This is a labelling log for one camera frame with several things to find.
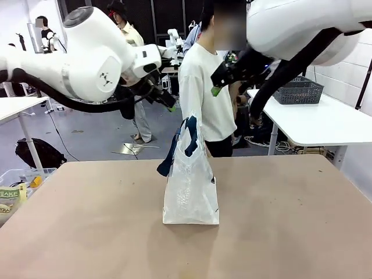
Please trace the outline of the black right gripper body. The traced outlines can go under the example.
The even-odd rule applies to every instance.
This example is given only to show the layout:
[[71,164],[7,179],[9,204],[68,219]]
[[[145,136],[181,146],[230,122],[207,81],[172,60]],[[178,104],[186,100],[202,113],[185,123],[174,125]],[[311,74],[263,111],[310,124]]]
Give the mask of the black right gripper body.
[[262,74],[273,61],[273,58],[262,54],[245,54],[235,63],[224,60],[216,69],[216,86],[225,87],[236,81],[248,81]]

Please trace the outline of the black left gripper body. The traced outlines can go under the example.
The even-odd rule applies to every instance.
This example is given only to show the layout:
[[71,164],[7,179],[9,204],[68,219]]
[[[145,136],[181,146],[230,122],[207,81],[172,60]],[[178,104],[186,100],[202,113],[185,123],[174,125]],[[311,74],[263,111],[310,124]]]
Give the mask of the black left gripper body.
[[139,96],[142,99],[146,99],[149,103],[157,102],[162,105],[166,105],[164,97],[168,91],[162,86],[154,84],[151,80],[145,79],[143,85],[140,88]]

